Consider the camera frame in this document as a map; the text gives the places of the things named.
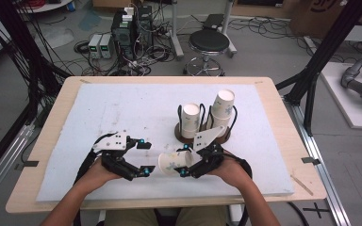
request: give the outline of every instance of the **concrete floor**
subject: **concrete floor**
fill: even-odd
[[[77,6],[76,12],[68,12],[64,8],[54,11],[40,13],[36,18],[40,23],[62,22],[45,26],[65,26],[72,30],[74,40],[64,46],[55,49],[62,60],[74,60],[80,55],[73,51],[74,44],[81,40],[88,40],[95,32],[108,32],[111,25],[109,12],[93,11],[91,4],[83,0]],[[190,7],[188,1],[180,6],[178,19],[179,26],[186,24],[180,33],[190,34],[200,25],[189,15]],[[218,4],[206,11],[192,12],[197,14],[221,13],[223,5]],[[196,16],[203,21],[206,16]],[[310,59],[310,55],[304,48],[299,47],[298,42],[291,38],[268,39],[252,32],[249,28],[237,30],[230,27],[228,36],[238,49],[233,58],[227,55],[216,56],[216,60],[223,66],[226,76],[268,76],[273,82],[279,83],[292,75],[300,72]],[[173,60],[166,63],[157,63],[151,66],[149,75],[182,75],[182,69],[186,62],[196,56],[186,43],[188,36],[180,35],[179,39],[184,50],[185,57],[180,61]],[[334,57],[333,61],[340,57],[361,58],[349,44],[343,44]],[[74,74],[81,74],[88,66],[85,62],[71,65],[69,68]],[[14,65],[5,54],[0,54],[0,139],[14,123],[27,103],[27,87],[22,77],[16,71]],[[288,93],[289,89],[280,90],[280,94]],[[316,92],[316,102],[313,113],[312,130],[317,145],[321,150],[324,163],[328,168],[331,178],[337,189],[337,193],[347,212],[352,225],[362,225],[362,130],[351,129],[330,91],[319,79]],[[25,150],[25,158],[31,151],[32,145]],[[12,215],[5,210],[6,202],[20,176],[21,171],[16,170],[17,159],[10,171],[0,184],[0,225],[35,225],[43,220],[46,214]],[[335,225],[330,213],[321,212],[319,215],[314,211],[304,211],[304,208],[314,208],[313,202],[296,202],[303,211],[311,225]],[[316,202],[320,209],[329,209],[326,201]],[[286,203],[271,203],[271,208],[280,219],[282,225],[303,225],[296,213]],[[84,225],[94,225],[98,219],[98,211],[83,211]]]

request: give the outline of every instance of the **gray robot arm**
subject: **gray robot arm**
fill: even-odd
[[[344,88],[357,92],[362,98],[362,83],[354,80],[360,74],[361,67],[362,60],[359,60],[352,67],[348,68],[342,75],[340,85]]]

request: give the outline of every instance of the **person's arm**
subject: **person's arm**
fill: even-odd
[[[67,192],[41,225],[72,225],[75,215],[85,197],[107,181],[121,178],[107,171],[98,158],[87,173]]]
[[[280,225],[254,181],[237,161],[225,157],[222,165],[210,174],[221,177],[227,184],[239,190],[245,200],[252,225]]]

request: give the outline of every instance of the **cup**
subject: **cup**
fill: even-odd
[[[198,132],[198,129],[195,130],[185,130],[184,128],[181,130],[181,136],[183,138],[194,138],[195,134]]]
[[[184,105],[181,112],[182,129],[196,131],[199,128],[200,112],[201,110],[197,104],[189,103]]]
[[[207,119],[207,124],[206,124],[206,130],[211,129],[211,128],[216,128],[219,126],[224,126],[225,128],[227,128],[228,123],[230,122],[231,117],[227,118],[227,119],[220,119],[217,118],[216,116],[213,115],[213,120],[211,119],[211,117],[209,116]],[[222,137],[226,132],[226,129],[222,130],[222,132],[217,136],[217,137]]]
[[[193,156],[189,151],[176,153],[161,153],[158,156],[160,170],[169,176],[179,174],[175,168],[190,167],[193,164]]]
[[[234,106],[235,94],[229,89],[222,89],[217,93],[216,100],[211,107],[211,114],[219,119],[231,117]]]

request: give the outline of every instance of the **white board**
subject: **white board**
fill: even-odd
[[[357,92],[340,85],[343,73],[351,66],[352,64],[328,63],[322,70],[322,77],[349,125],[362,129],[362,98]],[[355,80],[362,83],[362,68]]]
[[[235,106],[239,111],[232,135],[222,146],[247,159],[264,195],[292,194],[293,185],[255,86],[84,84],[49,159],[37,201],[61,200],[72,186],[93,142],[101,135],[122,130],[132,138],[144,138],[152,143],[149,151],[129,150],[124,156],[126,161],[136,167],[155,165],[156,169],[148,178],[110,181],[92,192],[87,200],[239,195],[235,188],[216,176],[169,177],[157,166],[161,153],[182,148],[173,134],[178,123],[177,107],[196,103],[208,109],[221,89],[235,92]],[[199,155],[195,153],[194,159],[199,161]]]

